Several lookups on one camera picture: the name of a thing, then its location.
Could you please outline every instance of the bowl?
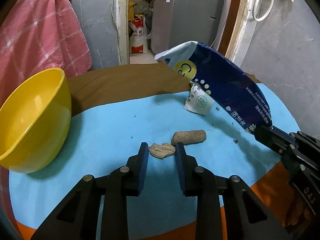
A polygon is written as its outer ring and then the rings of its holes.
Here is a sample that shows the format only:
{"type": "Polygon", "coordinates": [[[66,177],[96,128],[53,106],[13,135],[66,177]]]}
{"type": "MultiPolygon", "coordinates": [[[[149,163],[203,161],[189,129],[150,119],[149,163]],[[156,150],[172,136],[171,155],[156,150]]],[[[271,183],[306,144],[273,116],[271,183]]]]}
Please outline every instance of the bowl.
{"type": "Polygon", "coordinates": [[[0,165],[20,173],[44,168],[60,151],[70,120],[64,71],[50,68],[30,77],[0,109],[0,165]]]}

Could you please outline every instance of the broken cracker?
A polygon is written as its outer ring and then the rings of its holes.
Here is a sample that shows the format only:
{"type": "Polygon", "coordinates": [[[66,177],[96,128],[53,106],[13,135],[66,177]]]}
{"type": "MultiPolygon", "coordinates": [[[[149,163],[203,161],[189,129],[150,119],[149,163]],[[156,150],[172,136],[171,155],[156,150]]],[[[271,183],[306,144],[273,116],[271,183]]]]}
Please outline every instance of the broken cracker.
{"type": "Polygon", "coordinates": [[[149,152],[153,157],[163,159],[167,156],[173,155],[176,152],[176,148],[169,143],[163,143],[162,145],[154,143],[149,146],[149,152]]]}

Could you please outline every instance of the power cord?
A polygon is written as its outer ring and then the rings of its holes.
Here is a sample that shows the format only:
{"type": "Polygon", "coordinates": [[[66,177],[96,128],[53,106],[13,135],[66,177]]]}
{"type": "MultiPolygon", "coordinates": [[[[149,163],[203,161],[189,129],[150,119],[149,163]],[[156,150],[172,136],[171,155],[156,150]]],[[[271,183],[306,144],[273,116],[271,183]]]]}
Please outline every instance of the power cord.
{"type": "Polygon", "coordinates": [[[122,63],[121,63],[121,57],[120,57],[119,29],[118,29],[118,25],[116,24],[115,17],[114,17],[114,15],[113,15],[113,1],[114,1],[114,0],[111,0],[111,17],[112,17],[112,22],[113,22],[113,25],[115,26],[116,35],[117,35],[117,54],[118,54],[118,61],[119,61],[119,65],[122,65],[122,63]]]}
{"type": "Polygon", "coordinates": [[[271,0],[270,6],[269,6],[268,10],[266,11],[266,13],[265,13],[262,17],[257,18],[257,17],[256,17],[256,11],[257,11],[257,7],[258,7],[259,1],[260,1],[260,0],[256,0],[256,1],[254,2],[253,10],[252,10],[253,19],[254,19],[255,21],[257,21],[257,22],[263,21],[263,20],[268,16],[268,14],[271,12],[271,9],[272,9],[273,1],[274,1],[274,0],[271,0]]]}
{"type": "Polygon", "coordinates": [[[213,44],[215,43],[215,41],[217,40],[217,38],[219,37],[220,33],[222,32],[224,26],[226,25],[226,22],[227,22],[227,19],[226,21],[224,22],[222,28],[220,29],[220,31],[218,32],[218,34],[216,35],[216,38],[214,39],[213,43],[211,44],[210,48],[212,48],[213,44]]]}

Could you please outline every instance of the green circle logo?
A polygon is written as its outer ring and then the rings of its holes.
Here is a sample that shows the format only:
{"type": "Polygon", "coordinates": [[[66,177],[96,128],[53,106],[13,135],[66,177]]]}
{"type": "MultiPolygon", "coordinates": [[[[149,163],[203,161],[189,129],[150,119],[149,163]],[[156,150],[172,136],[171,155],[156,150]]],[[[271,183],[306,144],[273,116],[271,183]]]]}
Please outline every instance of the green circle logo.
{"type": "Polygon", "coordinates": [[[198,96],[197,97],[197,105],[199,107],[205,107],[208,103],[208,100],[205,96],[198,96]]]}

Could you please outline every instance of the brown cloth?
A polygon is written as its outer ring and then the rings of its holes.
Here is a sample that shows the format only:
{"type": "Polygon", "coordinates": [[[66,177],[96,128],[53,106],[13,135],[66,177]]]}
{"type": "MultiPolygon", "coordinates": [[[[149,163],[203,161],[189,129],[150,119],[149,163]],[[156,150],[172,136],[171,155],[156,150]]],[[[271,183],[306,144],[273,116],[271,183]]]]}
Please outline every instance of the brown cloth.
{"type": "MultiPolygon", "coordinates": [[[[249,75],[260,83],[254,75],[249,75]]],[[[94,106],[189,91],[189,80],[164,63],[132,64],[94,70],[68,80],[72,116],[94,106]]]]}

